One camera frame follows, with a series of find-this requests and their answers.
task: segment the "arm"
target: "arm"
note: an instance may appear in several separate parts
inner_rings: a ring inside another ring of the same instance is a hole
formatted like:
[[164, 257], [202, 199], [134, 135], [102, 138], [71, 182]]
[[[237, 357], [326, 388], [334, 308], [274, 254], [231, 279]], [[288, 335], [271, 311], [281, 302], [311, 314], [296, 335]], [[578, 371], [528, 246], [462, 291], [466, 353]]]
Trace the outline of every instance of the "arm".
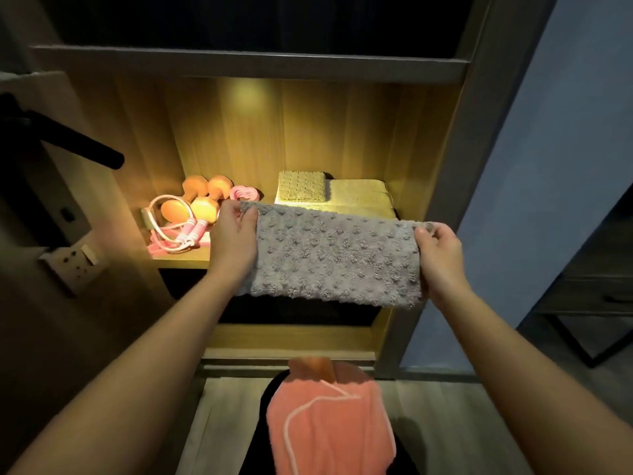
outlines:
[[142, 471], [160, 446], [229, 299], [253, 265], [257, 210], [225, 201], [210, 269], [40, 433], [10, 475]]
[[625, 474], [633, 429], [513, 330], [471, 290], [462, 244], [416, 230], [431, 300], [444, 314], [535, 473]]

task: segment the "salmon towel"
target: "salmon towel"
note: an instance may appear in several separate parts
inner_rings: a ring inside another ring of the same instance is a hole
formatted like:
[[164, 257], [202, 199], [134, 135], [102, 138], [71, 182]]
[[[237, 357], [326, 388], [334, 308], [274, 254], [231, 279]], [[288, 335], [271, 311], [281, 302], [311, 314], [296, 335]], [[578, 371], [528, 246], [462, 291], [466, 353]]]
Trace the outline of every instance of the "salmon towel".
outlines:
[[380, 387], [358, 367], [319, 360], [316, 370], [291, 360], [268, 406], [277, 474], [384, 475], [396, 442]]

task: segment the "wall socket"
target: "wall socket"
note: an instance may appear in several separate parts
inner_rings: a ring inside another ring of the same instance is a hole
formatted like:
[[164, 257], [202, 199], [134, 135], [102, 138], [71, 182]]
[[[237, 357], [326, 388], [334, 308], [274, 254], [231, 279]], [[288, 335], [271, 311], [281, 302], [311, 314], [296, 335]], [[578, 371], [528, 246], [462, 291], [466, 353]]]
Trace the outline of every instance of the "wall socket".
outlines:
[[105, 259], [98, 256], [94, 244], [87, 243], [85, 236], [71, 247], [60, 247], [39, 257], [69, 295], [77, 296], [90, 285], [107, 267]]

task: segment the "blue wall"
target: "blue wall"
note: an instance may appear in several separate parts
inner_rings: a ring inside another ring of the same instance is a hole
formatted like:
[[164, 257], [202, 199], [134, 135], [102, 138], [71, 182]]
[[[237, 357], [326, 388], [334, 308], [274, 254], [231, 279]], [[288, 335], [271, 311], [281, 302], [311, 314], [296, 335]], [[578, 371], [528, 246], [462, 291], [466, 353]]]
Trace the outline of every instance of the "blue wall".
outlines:
[[[558, 0], [460, 230], [513, 327], [633, 183], [633, 0]], [[427, 305], [404, 367], [471, 372]]]

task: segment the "forearm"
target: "forearm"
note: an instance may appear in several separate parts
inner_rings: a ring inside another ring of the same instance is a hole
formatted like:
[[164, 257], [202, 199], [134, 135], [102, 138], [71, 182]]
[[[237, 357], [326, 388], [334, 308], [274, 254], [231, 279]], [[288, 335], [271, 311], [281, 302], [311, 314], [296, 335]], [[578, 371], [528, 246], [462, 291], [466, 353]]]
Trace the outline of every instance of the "forearm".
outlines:
[[11, 474], [138, 471], [159, 446], [235, 283], [207, 275], [55, 417]]
[[444, 313], [536, 473], [620, 474], [633, 430], [470, 291]]

